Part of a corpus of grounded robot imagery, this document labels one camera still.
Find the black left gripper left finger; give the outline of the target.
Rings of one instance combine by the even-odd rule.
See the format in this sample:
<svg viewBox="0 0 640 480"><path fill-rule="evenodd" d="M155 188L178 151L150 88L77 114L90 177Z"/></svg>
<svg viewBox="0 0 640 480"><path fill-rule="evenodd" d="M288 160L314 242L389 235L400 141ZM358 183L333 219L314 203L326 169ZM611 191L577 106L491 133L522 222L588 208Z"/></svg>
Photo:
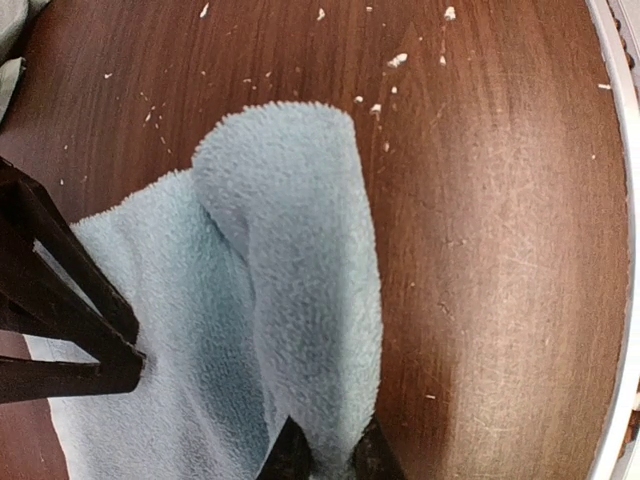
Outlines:
<svg viewBox="0 0 640 480"><path fill-rule="evenodd" d="M288 417L256 476L256 480L309 480L311 449L302 428Z"/></svg>

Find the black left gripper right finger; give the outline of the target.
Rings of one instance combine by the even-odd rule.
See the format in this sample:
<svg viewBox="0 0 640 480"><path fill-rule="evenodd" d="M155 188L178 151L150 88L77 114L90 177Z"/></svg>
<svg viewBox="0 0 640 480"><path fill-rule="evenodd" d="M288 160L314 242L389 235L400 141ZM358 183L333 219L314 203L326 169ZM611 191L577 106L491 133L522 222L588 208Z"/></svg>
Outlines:
<svg viewBox="0 0 640 480"><path fill-rule="evenodd" d="M375 416L356 445L352 464L357 480L405 480L406 475L392 452Z"/></svg>

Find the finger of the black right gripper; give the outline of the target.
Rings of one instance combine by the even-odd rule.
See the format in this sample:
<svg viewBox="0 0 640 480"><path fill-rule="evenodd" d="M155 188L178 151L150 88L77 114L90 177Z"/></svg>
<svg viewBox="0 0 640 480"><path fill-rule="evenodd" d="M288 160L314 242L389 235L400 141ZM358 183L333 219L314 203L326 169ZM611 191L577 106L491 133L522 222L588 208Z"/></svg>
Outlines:
<svg viewBox="0 0 640 480"><path fill-rule="evenodd" d="M1 161L1 217L28 244L39 241L107 323L128 343L136 343L139 322L128 301L93 261L46 189L5 159Z"/></svg>
<svg viewBox="0 0 640 480"><path fill-rule="evenodd" d="M128 393L140 381L145 356L86 304L78 308L65 306L60 315L42 320L3 299L1 328L43 339L66 340L95 358L93 363L73 363L2 356L3 404Z"/></svg>

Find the light blue terry towel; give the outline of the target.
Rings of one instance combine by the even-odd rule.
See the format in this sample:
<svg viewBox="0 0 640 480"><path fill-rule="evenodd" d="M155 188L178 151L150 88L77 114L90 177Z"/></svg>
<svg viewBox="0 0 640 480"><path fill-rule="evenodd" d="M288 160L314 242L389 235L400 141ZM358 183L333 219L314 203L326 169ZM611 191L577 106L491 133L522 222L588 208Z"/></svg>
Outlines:
<svg viewBox="0 0 640 480"><path fill-rule="evenodd" d="M287 420L348 479L382 319L352 118L273 102L225 117L190 169L74 233L125 296L147 365L124 395L51 401L73 479L253 479Z"/></svg>

